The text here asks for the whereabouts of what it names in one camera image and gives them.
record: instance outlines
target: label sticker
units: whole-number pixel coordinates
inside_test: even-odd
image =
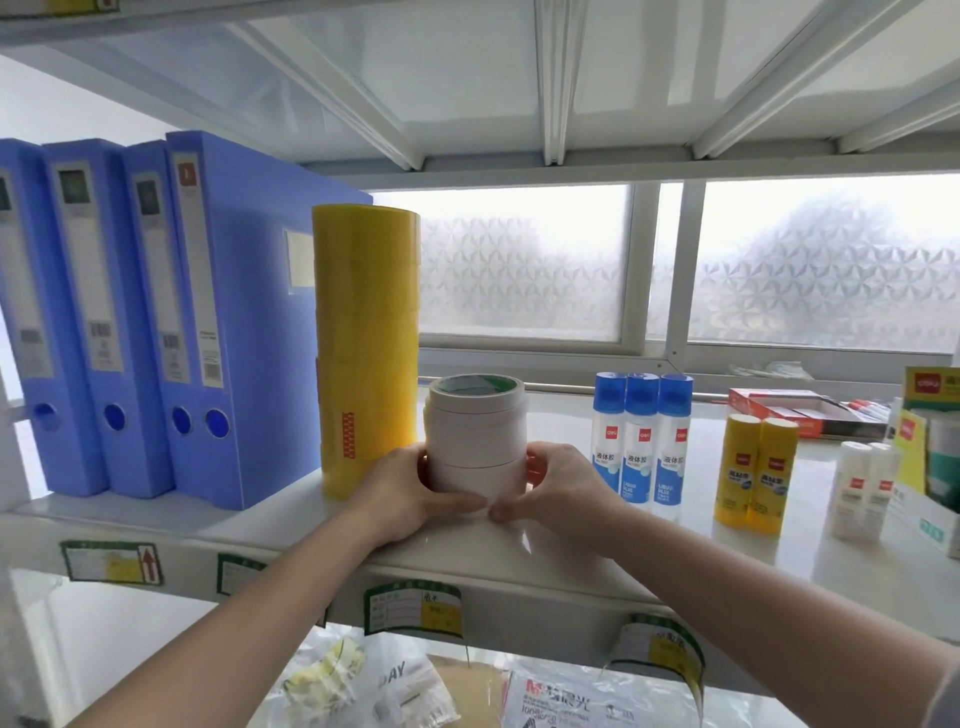
[[[464,638],[460,590],[439,581],[397,581],[363,595],[364,634],[426,632]]]
[[[313,265],[313,235],[305,232],[283,231],[287,239],[287,257],[290,262],[291,288],[316,288]]]
[[[100,212],[90,165],[81,161],[55,164],[53,178],[84,319],[90,369],[94,372],[123,372],[104,235],[100,229]]]
[[[163,585],[163,570],[154,544],[127,541],[61,541],[70,581]]]
[[[134,175],[132,181],[133,201],[147,261],[147,280],[150,282],[150,296],[156,316],[155,336],[163,378],[188,384],[190,366],[183,344],[180,296],[174,273],[174,253],[167,226],[167,201],[163,197],[163,185],[156,172]]]
[[[20,378],[53,378],[53,361],[36,296],[34,269],[17,212],[13,179],[4,170],[0,170],[0,272],[11,308],[11,344]]]
[[[217,594],[232,596],[250,584],[267,568],[262,561],[237,556],[235,553],[217,554]]]
[[[204,189],[200,161],[195,154],[175,154],[177,196],[183,225],[183,247],[190,280],[190,297],[197,325],[201,380],[204,387],[224,388],[224,369],[217,328],[217,304],[213,295],[213,266],[206,236]]]
[[[620,628],[613,646],[610,667],[632,672],[630,666],[659,667],[679,675],[693,693],[703,725],[707,660],[696,639],[682,624],[670,617],[630,615],[630,621]]]

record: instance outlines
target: double-sided tape roll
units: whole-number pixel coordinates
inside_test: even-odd
[[[511,376],[457,375],[433,382],[423,408],[433,487],[490,499],[522,493],[527,409],[523,382]]]

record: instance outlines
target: white bottle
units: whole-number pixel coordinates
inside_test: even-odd
[[[864,495],[862,522],[862,535],[866,541],[878,541],[880,538],[902,455],[900,448],[886,443],[870,445],[870,478]]]
[[[593,390],[593,433],[590,456],[593,467],[615,493],[620,492],[623,462],[623,401],[627,376],[601,372]]]
[[[660,378],[657,375],[632,374],[627,377],[626,425],[623,443],[623,477],[620,496],[628,503],[649,507],[656,455],[657,399]]]
[[[680,516],[692,407],[692,376],[664,375],[660,378],[657,401],[660,434],[657,438],[653,512],[670,521]]]
[[[870,478],[871,453],[869,445],[854,442],[840,444],[840,457],[833,476],[827,513],[827,533],[831,536],[838,539],[857,539],[861,536],[860,512]]]

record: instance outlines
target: hand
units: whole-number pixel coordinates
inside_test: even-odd
[[[401,541],[431,519],[479,511],[487,499],[475,493],[434,493],[423,485],[426,448],[416,443],[381,457],[348,503],[373,527],[376,546]]]
[[[554,533],[597,550],[605,523],[624,506],[620,496],[572,445],[530,443],[527,479],[534,489],[522,496],[502,497],[491,506],[491,519],[499,523],[537,521]]]

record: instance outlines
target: stack of tape rolls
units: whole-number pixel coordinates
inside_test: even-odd
[[[320,205],[313,235],[324,494],[344,499],[417,440],[420,217]]]
[[[527,408],[523,382],[511,376],[457,375],[433,382],[423,428],[434,489],[471,491],[489,500],[523,493]]]

